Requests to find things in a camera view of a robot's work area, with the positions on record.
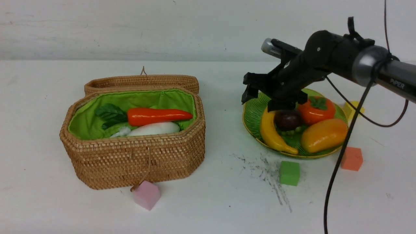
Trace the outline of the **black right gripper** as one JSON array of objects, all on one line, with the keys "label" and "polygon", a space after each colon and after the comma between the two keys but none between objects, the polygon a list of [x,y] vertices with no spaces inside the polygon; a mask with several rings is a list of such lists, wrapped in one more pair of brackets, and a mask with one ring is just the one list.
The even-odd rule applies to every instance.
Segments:
[{"label": "black right gripper", "polygon": [[241,96],[242,104],[257,99],[259,92],[270,98],[268,111],[291,110],[298,102],[306,102],[303,89],[318,81],[324,80],[328,71],[312,67],[303,54],[292,60],[283,58],[281,63],[269,73],[252,73],[244,75],[246,89]]}]

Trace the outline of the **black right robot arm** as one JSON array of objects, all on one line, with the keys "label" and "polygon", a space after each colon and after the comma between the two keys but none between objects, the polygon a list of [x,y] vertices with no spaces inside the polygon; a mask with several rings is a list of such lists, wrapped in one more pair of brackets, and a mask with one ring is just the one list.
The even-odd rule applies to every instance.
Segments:
[{"label": "black right robot arm", "polygon": [[303,50],[270,38],[261,49],[280,59],[280,64],[265,74],[245,74],[243,104],[258,98],[261,92],[270,99],[269,111],[294,109],[307,101],[303,92],[306,86],[324,80],[331,73],[364,87],[379,84],[415,102],[415,65],[398,61],[372,39],[317,31]]}]

